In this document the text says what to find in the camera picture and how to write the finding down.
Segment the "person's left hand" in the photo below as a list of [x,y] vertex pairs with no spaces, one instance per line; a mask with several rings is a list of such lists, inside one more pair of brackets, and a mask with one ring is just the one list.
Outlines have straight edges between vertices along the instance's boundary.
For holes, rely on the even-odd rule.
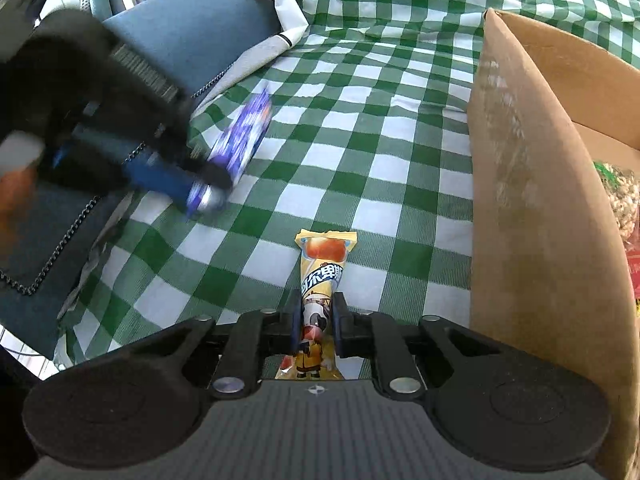
[[37,170],[30,165],[9,171],[1,177],[0,243],[6,255],[17,239],[18,225],[25,217],[34,196]]

